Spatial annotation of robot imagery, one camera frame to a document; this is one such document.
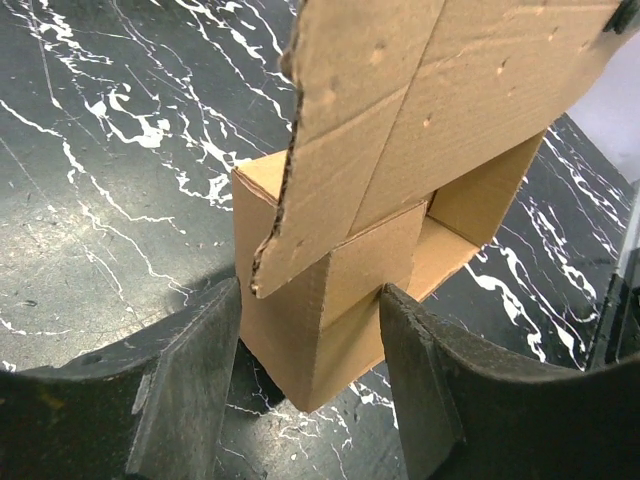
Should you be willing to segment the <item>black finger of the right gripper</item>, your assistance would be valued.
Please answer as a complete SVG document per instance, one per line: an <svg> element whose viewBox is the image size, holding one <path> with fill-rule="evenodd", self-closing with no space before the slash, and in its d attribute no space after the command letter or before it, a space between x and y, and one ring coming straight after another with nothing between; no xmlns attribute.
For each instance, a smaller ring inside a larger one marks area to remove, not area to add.
<svg viewBox="0 0 640 480"><path fill-rule="evenodd" d="M622 35L627 31L639 28L639 0L622 0L611 18L603 28L603 32L614 32Z"/></svg>

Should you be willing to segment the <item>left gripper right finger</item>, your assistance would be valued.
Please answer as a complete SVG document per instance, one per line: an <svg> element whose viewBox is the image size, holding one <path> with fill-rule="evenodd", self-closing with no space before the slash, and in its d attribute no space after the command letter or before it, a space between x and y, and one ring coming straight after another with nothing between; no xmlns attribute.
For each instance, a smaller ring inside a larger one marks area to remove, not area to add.
<svg viewBox="0 0 640 480"><path fill-rule="evenodd" d="M379 296L381 335L412 479L635 479L639 358L587 372L533 360Z"/></svg>

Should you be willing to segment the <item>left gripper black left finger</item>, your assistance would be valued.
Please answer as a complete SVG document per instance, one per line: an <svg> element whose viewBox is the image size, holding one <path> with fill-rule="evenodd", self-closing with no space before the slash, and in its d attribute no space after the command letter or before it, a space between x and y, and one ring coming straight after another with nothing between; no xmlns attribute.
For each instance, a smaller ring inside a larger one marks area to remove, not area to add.
<svg viewBox="0 0 640 480"><path fill-rule="evenodd" d="M122 340L1 375L5 479L210 479L241 320L236 278Z"/></svg>

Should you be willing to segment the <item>cardboard box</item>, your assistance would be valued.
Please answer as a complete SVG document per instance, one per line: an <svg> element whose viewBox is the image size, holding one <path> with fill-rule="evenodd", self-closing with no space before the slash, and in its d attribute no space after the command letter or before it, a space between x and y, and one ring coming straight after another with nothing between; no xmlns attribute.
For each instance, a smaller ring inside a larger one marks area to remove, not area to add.
<svg viewBox="0 0 640 480"><path fill-rule="evenodd" d="M303 1L288 148L234 169L240 336L311 412L382 361L378 292L422 300L500 226L548 126L638 31L621 1Z"/></svg>

